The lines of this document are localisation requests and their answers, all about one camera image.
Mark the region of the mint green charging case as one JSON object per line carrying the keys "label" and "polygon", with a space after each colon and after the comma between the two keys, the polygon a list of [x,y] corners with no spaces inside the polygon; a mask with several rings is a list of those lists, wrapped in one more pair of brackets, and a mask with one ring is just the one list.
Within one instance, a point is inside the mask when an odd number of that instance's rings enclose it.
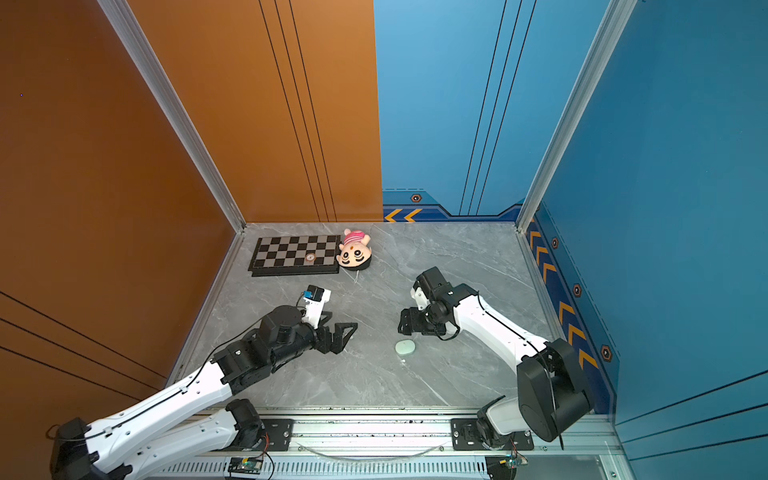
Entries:
{"label": "mint green charging case", "polygon": [[410,339],[401,340],[395,344],[394,349],[399,356],[408,356],[415,352],[416,344],[413,340]]}

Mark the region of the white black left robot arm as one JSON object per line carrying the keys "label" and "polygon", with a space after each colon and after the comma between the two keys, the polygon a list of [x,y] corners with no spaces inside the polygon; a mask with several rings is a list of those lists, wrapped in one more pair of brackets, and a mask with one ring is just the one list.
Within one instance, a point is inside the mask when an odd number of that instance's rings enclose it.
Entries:
{"label": "white black left robot arm", "polygon": [[60,425],[52,478],[145,479],[210,451],[268,449],[265,425],[240,393],[306,351],[341,353],[358,328],[355,322],[329,327],[329,312],[320,312],[317,323],[305,314],[296,306],[278,306],[166,389],[91,423],[75,418]]}

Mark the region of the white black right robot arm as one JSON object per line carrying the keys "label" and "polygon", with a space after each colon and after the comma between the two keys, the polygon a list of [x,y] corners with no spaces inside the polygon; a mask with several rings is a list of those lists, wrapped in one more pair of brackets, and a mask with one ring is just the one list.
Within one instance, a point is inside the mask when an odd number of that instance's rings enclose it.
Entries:
{"label": "white black right robot arm", "polygon": [[416,305],[401,311],[400,334],[445,342],[469,334],[515,371],[517,396],[501,396],[478,410],[470,428],[475,444],[502,449],[512,435],[525,432],[551,442],[593,411],[588,377],[566,340],[531,333],[491,307],[479,291],[452,285],[436,267],[417,277],[410,296]]}

